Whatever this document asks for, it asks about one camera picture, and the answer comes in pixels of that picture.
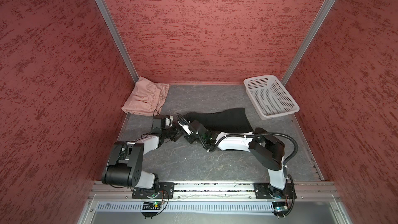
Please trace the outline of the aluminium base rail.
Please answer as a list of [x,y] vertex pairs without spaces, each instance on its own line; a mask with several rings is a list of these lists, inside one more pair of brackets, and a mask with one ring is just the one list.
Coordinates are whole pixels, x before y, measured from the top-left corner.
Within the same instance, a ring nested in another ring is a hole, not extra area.
[[[295,181],[297,201],[332,202],[341,201],[341,197],[333,182],[330,181]],[[113,188],[96,181],[89,193],[89,200],[127,201],[133,200],[135,190]],[[171,200],[256,200],[260,191],[251,181],[175,181],[171,189]]]

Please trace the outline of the left green circuit board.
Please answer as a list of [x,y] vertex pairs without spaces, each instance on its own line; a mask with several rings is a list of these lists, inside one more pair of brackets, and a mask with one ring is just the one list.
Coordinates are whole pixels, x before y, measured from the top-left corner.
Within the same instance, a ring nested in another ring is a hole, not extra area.
[[142,206],[143,211],[159,211],[162,208],[160,202],[144,202]]

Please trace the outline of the green circuit board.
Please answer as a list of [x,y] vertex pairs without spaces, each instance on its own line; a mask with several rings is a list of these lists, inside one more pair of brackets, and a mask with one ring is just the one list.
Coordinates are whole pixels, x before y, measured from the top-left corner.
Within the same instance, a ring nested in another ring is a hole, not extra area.
[[273,202],[272,206],[273,206],[272,213],[276,216],[285,215],[289,210],[287,203],[284,202]]
[[160,202],[144,202],[142,206],[143,211],[159,211],[162,208]]

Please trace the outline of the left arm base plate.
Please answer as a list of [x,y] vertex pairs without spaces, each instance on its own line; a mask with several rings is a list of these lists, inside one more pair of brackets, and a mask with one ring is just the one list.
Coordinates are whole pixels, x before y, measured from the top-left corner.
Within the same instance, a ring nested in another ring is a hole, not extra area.
[[174,187],[174,183],[155,182],[149,189],[133,188],[132,199],[172,199]]

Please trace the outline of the pink shorts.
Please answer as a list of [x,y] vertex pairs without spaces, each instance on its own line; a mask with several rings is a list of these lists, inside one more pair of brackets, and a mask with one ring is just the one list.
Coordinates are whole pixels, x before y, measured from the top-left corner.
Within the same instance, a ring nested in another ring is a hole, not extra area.
[[170,84],[154,83],[145,77],[140,77],[121,109],[124,113],[132,115],[159,114],[166,102],[170,87]]

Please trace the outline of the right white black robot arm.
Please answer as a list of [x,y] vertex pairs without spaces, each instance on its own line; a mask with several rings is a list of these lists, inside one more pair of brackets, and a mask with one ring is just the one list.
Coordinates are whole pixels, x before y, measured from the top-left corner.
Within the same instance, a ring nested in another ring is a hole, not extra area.
[[[201,123],[188,122],[185,119],[177,121],[185,131],[185,139],[190,143],[199,141],[207,152],[219,150],[238,150],[250,152],[267,170],[269,174],[268,193],[273,199],[285,197],[288,176],[287,162],[298,152],[297,142],[290,136],[282,133],[269,133],[261,128],[254,132],[230,134],[218,131],[209,131]],[[285,156],[285,144],[277,137],[291,141],[294,150]]]

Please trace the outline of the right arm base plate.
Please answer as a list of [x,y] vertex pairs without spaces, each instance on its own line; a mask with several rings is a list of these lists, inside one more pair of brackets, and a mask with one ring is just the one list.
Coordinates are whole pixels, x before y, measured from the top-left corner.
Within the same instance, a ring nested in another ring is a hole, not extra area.
[[254,183],[254,193],[256,199],[292,200],[297,198],[291,183],[286,183],[284,189],[273,187],[270,183]]

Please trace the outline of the black shorts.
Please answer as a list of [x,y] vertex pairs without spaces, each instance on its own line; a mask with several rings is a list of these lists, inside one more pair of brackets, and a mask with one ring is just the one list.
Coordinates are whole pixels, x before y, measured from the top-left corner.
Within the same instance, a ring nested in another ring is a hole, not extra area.
[[217,113],[195,113],[184,115],[190,122],[197,121],[207,130],[225,133],[248,133],[253,128],[246,116],[244,108],[232,108]]

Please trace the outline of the right aluminium corner post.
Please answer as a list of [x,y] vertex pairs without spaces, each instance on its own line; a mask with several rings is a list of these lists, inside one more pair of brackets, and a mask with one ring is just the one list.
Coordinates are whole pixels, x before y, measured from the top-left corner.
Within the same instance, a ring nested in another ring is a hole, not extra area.
[[287,71],[282,77],[281,83],[285,86],[289,81],[290,77],[293,75],[296,67],[300,63],[301,59],[305,55],[308,47],[310,46],[312,40],[316,36],[318,30],[322,26],[324,20],[332,9],[336,0],[324,0],[318,13],[316,14],[307,34],[305,35],[300,47],[298,48],[295,56],[293,57],[292,62],[290,63]]

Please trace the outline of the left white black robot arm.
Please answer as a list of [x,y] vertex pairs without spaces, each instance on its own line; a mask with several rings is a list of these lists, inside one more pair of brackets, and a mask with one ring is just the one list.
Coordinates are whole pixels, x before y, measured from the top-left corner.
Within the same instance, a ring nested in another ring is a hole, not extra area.
[[155,128],[135,141],[116,142],[102,173],[101,181],[114,188],[132,188],[157,194],[159,177],[143,171],[144,155],[156,150],[168,140],[175,142],[182,135],[182,128]]

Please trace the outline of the aluminium corner post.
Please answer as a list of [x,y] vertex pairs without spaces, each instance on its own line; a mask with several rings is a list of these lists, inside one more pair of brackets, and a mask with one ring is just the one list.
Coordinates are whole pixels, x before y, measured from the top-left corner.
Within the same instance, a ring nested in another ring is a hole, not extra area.
[[122,40],[122,37],[118,31],[118,28],[112,18],[112,15],[108,9],[108,6],[105,2],[105,0],[95,0],[100,13],[109,29],[109,32],[111,33],[111,36],[119,50],[120,55],[122,56],[122,59],[126,65],[126,68],[133,80],[134,83],[136,83],[139,79],[139,75],[133,65],[133,62],[131,60],[131,57],[127,51],[127,48]]
[[305,35],[300,47],[298,48],[295,56],[293,57],[292,62],[290,63],[287,71],[282,77],[281,83],[285,86],[289,81],[290,77],[293,75],[296,67],[300,63],[301,59],[305,55],[308,47],[310,46],[312,40],[316,36],[318,30],[322,26],[324,20],[332,9],[336,0],[324,0],[318,13],[316,14],[307,34]]

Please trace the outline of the right green circuit board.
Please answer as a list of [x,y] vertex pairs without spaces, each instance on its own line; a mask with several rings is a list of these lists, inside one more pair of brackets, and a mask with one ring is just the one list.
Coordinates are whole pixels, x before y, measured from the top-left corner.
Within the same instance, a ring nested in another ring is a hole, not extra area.
[[272,213],[276,216],[285,215],[289,210],[287,203],[284,202],[273,202],[272,206],[273,206]]

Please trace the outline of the white plastic basket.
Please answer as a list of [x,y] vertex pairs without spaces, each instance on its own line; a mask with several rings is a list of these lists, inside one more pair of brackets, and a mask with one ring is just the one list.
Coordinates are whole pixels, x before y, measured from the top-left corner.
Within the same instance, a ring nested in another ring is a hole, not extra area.
[[300,110],[297,102],[276,76],[248,78],[244,80],[244,86],[262,120],[295,114]]

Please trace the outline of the left aluminium corner post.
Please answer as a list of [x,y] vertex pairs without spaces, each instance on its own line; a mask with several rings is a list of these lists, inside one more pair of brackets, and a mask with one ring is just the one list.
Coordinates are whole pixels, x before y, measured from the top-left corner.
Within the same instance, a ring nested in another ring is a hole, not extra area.
[[108,9],[108,6],[105,2],[105,0],[95,0],[100,13],[109,29],[109,32],[111,33],[111,36],[119,50],[120,55],[122,56],[122,59],[126,65],[126,68],[133,80],[134,83],[136,83],[139,79],[139,75],[133,65],[133,62],[131,60],[131,57],[127,51],[127,48],[122,40],[122,37],[118,31],[118,28],[112,18],[112,15]]

